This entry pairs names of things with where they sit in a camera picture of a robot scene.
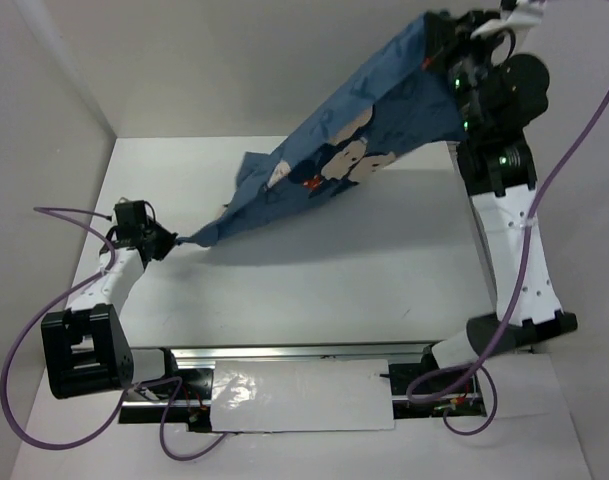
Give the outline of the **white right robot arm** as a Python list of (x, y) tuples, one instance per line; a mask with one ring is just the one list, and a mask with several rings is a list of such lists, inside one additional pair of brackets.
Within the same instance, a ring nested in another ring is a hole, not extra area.
[(510, 352), (570, 333), (577, 318), (562, 307), (546, 263), (533, 208), (543, 193), (524, 129), (549, 106), (550, 75), (532, 54), (492, 54), (504, 39), (537, 25), (540, 7), (522, 1), (461, 17), (425, 17), (423, 67), (447, 76), (463, 129), (449, 153), (460, 174), (486, 264), (493, 277), (493, 313), (471, 318), (457, 335), (434, 344), (420, 379), (432, 392), (455, 379), (455, 366)]

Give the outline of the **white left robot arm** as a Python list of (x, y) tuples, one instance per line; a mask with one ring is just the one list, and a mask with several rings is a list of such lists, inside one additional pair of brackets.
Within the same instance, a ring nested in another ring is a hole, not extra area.
[(160, 399), (180, 390), (182, 376), (171, 367), (170, 351), (132, 351), (119, 319), (146, 267), (163, 260), (176, 237), (158, 223), (149, 202), (122, 199), (115, 204), (113, 225), (99, 253), (99, 278), (65, 310), (48, 313), (41, 321), (49, 385), (56, 398), (139, 383)]

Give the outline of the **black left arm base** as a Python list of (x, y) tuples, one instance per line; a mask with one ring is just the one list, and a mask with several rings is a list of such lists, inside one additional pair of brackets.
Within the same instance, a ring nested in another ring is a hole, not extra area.
[(122, 404), (123, 425), (184, 425), (192, 433), (211, 433), (213, 366), (181, 367), (170, 349), (152, 351), (153, 377), (137, 383)]

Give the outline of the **blue printed pillowcase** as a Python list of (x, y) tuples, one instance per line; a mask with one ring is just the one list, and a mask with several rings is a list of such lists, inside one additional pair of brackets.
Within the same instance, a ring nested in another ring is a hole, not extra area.
[(423, 66), (437, 18), (406, 26), (272, 152), (245, 153), (231, 200), (185, 242), (212, 247), (318, 207), (426, 144), (464, 140), (445, 77)]

